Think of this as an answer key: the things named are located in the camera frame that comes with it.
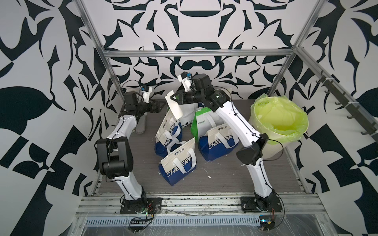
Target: white bag handle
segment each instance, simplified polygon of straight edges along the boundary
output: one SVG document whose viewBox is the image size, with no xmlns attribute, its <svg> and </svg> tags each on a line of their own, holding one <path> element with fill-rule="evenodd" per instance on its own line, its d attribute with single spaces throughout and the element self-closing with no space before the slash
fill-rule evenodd
<svg viewBox="0 0 378 236">
<path fill-rule="evenodd" d="M 226 141 L 226 139 L 223 137 L 223 135 L 221 135 L 220 133 L 216 133 L 215 136 L 223 143 L 223 145 L 227 148 L 227 149 L 230 149 L 230 148 L 233 148 L 235 147 L 238 143 L 239 143 L 239 138 L 235 135 L 234 131 L 231 130 L 232 132 L 232 138 L 234 139 L 234 142 L 235 144 L 231 147 L 228 142 Z"/>
<path fill-rule="evenodd" d="M 188 173 L 189 171 L 191 171 L 195 167 L 195 165 L 197 164 L 197 159 L 195 158 L 194 150 L 192 148 L 189 148 L 189 150 L 187 152 L 192 156 L 192 167 L 190 168 L 190 170 L 185 171 L 183 165 L 181 164 L 181 161 L 179 161 L 179 159 L 177 157 L 175 157 L 172 160 L 172 162 L 178 167 L 178 169 L 183 174 Z"/>
<path fill-rule="evenodd" d="M 215 124 L 215 122 L 214 122 L 214 119 L 210 116 L 210 114 L 209 113 L 205 113 L 204 114 L 204 116 L 208 119 L 208 121 L 210 122 L 210 124 L 211 124 L 211 127 L 216 127 L 217 125 Z"/>
<path fill-rule="evenodd" d="M 168 154 L 171 153 L 170 150 L 172 149 L 172 147 L 173 147 L 173 145 L 174 145 L 175 143 L 177 143 L 177 144 L 184 144 L 184 143 L 186 143 L 186 141 L 179 142 L 178 139 L 175 138 L 172 142 L 170 142 L 170 143 L 167 145 L 167 152 L 168 152 Z"/>
<path fill-rule="evenodd" d="M 177 126 L 177 130 L 172 136 L 170 135 L 170 133 L 167 130 L 164 131 L 164 134 L 166 135 L 167 138 L 174 139 L 174 138 L 176 138 L 180 135 L 181 129 L 180 129 L 180 126 L 178 125 L 177 121 L 175 121 L 175 119 L 173 119 L 173 117 L 170 118 L 169 123 L 170 124 L 174 123 Z"/>
</svg>

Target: patterned backdrop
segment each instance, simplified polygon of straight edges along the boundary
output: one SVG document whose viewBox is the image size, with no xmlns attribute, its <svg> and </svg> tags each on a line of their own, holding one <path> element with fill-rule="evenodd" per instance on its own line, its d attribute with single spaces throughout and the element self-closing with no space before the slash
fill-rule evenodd
<svg viewBox="0 0 378 236">
<path fill-rule="evenodd" d="M 373 116 L 378 117 L 378 2 L 330 0 L 304 48 Z M 284 76 L 286 95 L 310 126 L 290 146 L 301 174 L 319 194 L 338 233 L 378 233 L 378 144 L 296 57 Z"/>
<path fill-rule="evenodd" d="M 85 0 L 107 50 L 291 48 L 314 0 Z M 266 93 L 284 56 L 113 58 L 123 88 L 162 98 L 183 71 L 206 73 L 233 98 Z"/>
<path fill-rule="evenodd" d="M 0 2 L 0 235 L 66 235 L 121 100 L 71 0 Z"/>
</svg>

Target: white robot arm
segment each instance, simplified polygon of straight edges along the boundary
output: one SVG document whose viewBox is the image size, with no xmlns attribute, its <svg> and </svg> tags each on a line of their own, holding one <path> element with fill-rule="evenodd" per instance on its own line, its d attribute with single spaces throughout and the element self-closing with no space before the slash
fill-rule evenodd
<svg viewBox="0 0 378 236">
<path fill-rule="evenodd" d="M 137 182 L 133 170 L 133 156 L 129 145 L 132 130 L 145 112 L 160 112 L 164 103 L 149 100 L 150 90 L 143 93 L 143 102 L 136 99 L 136 92 L 124 94 L 125 104 L 118 115 L 119 122 L 106 138 L 97 141 L 97 159 L 100 173 L 116 182 L 125 194 L 122 203 L 124 214 L 145 213 L 148 201 L 143 187 Z"/>
<path fill-rule="evenodd" d="M 170 98 L 167 98 L 168 103 L 189 104 L 203 102 L 206 107 L 211 108 L 213 112 L 223 118 L 237 134 L 244 146 L 236 155 L 247 166 L 252 177 L 255 198 L 242 197 L 242 210 L 281 211 L 282 207 L 279 204 L 279 198 L 269 183 L 262 162 L 261 150 L 268 141 L 268 136 L 260 134 L 247 122 L 223 90 L 215 90 L 213 88 L 209 76 L 198 74 L 192 77 L 190 73 L 183 72 L 179 76 L 179 80 L 182 81 L 185 89 L 178 90 Z"/>
</svg>

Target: wooden floor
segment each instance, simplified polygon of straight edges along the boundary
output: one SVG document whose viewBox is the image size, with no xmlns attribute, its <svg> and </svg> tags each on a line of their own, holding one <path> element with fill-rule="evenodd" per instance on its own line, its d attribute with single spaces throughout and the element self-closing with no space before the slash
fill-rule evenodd
<svg viewBox="0 0 378 236">
<path fill-rule="evenodd" d="M 248 120 L 253 100 L 235 100 L 239 112 Z M 196 145 L 197 168 L 171 187 L 160 175 L 159 161 L 162 159 L 154 152 L 155 134 L 165 116 L 166 108 L 160 113 L 149 113 L 144 134 L 132 133 L 130 147 L 134 158 L 134 175 L 148 193 L 188 193 L 188 192 L 254 192 L 253 182 L 245 166 L 236 157 L 236 151 L 207 162 Z M 193 138 L 190 125 L 183 129 L 183 140 Z M 285 154 L 276 161 L 264 162 L 266 174 L 277 192 L 300 192 L 299 185 Z M 121 193 L 115 182 L 101 182 L 100 193 Z"/>
</svg>

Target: vent grille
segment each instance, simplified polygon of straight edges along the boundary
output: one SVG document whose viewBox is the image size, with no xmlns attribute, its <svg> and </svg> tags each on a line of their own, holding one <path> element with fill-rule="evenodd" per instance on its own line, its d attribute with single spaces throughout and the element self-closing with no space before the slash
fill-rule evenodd
<svg viewBox="0 0 378 236">
<path fill-rule="evenodd" d="M 88 217 L 87 227 L 128 226 L 134 216 Z M 150 226 L 255 225 L 260 218 L 248 216 L 155 216 Z"/>
</svg>

